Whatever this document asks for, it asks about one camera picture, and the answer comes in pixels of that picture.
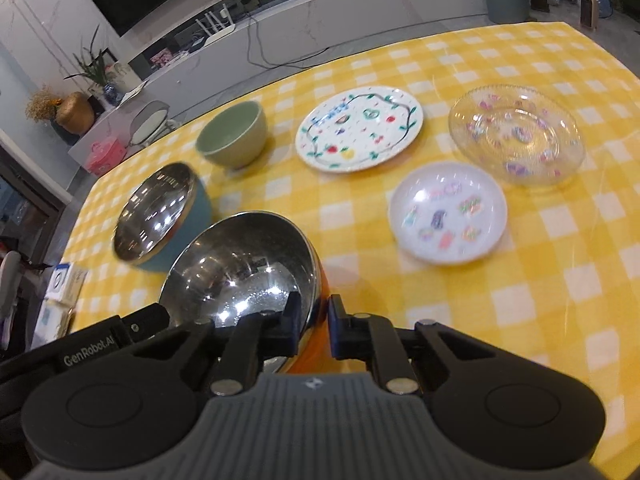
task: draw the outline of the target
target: table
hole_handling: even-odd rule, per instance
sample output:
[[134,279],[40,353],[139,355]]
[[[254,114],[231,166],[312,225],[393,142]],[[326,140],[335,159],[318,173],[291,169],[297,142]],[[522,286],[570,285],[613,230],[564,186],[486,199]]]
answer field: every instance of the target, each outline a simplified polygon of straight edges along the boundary
[[[575,178],[553,190],[502,184],[508,230],[487,259],[432,267],[399,251],[387,201],[412,170],[464,160],[447,126],[452,104],[472,88],[538,88],[575,115],[588,155]],[[330,95],[372,84],[411,92],[426,115],[416,141],[372,170],[322,174],[295,154],[302,119]],[[607,427],[594,462],[624,478],[640,456],[640,81],[563,23],[503,25],[403,41],[315,67],[242,99],[262,103],[273,136],[260,158],[225,173],[194,141],[226,106],[181,127],[101,178],[72,232],[64,259],[90,269],[75,329],[127,314],[158,298],[162,274],[121,264],[110,247],[133,190],[161,166],[190,164],[216,216],[267,209],[287,216],[322,259],[348,311],[396,326],[434,318],[588,383]]]

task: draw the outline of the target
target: green bowl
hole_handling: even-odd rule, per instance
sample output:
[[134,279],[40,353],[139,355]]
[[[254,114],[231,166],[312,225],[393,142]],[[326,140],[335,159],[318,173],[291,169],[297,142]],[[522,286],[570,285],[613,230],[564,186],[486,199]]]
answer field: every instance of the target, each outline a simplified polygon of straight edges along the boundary
[[267,119],[262,106],[243,101],[209,121],[196,140],[196,150],[214,164],[237,169],[260,155],[266,140]]

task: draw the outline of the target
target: clear plate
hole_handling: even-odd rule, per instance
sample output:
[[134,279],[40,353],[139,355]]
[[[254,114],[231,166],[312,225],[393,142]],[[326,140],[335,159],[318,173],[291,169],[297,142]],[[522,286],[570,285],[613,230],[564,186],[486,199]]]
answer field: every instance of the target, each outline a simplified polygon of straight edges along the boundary
[[422,260],[456,265],[481,258],[507,225],[498,183],[480,168],[436,162],[411,172],[389,201],[398,244]]
[[308,165],[331,173],[377,166],[411,144],[422,126],[420,103],[388,86],[341,92],[302,121],[296,151]]
[[449,114],[462,153],[493,176],[524,186],[549,186],[584,159],[572,115],[532,89],[485,86],[463,96]]

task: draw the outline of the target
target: blue bowl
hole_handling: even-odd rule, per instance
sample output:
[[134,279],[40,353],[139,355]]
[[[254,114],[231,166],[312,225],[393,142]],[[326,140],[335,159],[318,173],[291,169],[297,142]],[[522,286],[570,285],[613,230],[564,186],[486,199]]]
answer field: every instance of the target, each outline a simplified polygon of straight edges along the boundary
[[113,251],[128,264],[167,272],[211,224],[211,202],[200,179],[176,162],[156,171],[130,197],[116,224]]

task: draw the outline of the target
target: ridged gray surface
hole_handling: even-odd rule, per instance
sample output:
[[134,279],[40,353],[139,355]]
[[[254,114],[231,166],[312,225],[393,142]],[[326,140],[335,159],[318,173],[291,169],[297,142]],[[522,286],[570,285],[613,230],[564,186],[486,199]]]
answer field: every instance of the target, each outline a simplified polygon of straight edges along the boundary
[[212,399],[193,431],[145,465],[78,472],[50,463],[29,480],[604,480],[589,463],[523,472],[451,444],[422,401],[380,390],[369,374],[262,374],[249,392]]

